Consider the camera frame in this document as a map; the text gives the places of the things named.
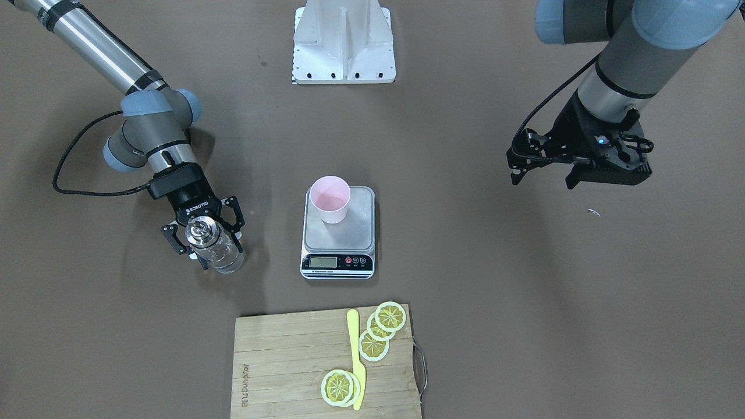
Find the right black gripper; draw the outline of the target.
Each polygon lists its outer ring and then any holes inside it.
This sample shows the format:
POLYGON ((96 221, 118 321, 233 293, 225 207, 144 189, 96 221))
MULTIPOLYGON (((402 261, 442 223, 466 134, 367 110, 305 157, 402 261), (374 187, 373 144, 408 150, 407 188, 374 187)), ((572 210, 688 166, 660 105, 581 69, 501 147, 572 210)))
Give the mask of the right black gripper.
POLYGON ((199 165, 179 164, 166 169, 154 176, 147 191, 151 198, 166 198, 175 212, 175 220, 161 226, 161 233, 177 254, 188 255, 203 270, 208 270, 207 260, 190 247, 185 237, 187 223, 197 216, 209 216, 220 223, 231 234, 239 252, 244 252, 240 237, 245 219, 239 199, 236 196, 219 199, 199 165))

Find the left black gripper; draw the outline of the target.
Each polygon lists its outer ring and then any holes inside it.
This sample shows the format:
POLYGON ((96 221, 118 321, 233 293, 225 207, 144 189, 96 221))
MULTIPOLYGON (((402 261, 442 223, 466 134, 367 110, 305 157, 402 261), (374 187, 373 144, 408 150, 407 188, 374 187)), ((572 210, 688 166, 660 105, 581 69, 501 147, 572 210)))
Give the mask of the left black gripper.
POLYGON ((620 123, 605 122, 586 111, 577 93, 545 135, 524 129, 506 152, 511 183, 519 185, 527 172, 550 164, 571 164, 568 189, 594 182, 635 186, 652 175, 640 112, 628 109, 620 123))

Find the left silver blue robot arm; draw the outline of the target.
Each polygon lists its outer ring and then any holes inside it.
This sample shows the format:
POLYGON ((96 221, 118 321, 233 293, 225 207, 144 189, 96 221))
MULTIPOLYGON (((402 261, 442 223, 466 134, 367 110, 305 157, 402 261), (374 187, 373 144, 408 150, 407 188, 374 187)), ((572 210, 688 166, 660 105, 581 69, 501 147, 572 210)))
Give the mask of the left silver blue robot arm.
POLYGON ((652 175, 654 143, 641 111, 742 1, 540 1, 534 28, 545 44, 604 42, 569 81, 583 76, 548 133, 522 122, 506 151, 513 185, 533 169, 572 166, 566 186, 635 186, 652 175))

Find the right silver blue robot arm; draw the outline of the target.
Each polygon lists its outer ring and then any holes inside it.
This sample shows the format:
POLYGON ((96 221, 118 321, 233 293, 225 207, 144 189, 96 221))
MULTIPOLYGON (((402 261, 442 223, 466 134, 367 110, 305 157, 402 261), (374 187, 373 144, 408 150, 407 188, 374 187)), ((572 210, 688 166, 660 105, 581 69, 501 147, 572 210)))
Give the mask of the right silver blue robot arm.
POLYGON ((245 224, 235 196, 218 198, 191 147, 190 130, 202 105, 193 92, 172 88, 164 77, 101 23, 80 1, 13 1, 35 17, 123 93, 123 123, 105 141, 107 164, 120 172, 148 165, 152 179, 125 189, 168 200, 175 220, 160 228, 179 255, 203 269, 232 274, 244 263, 245 224))

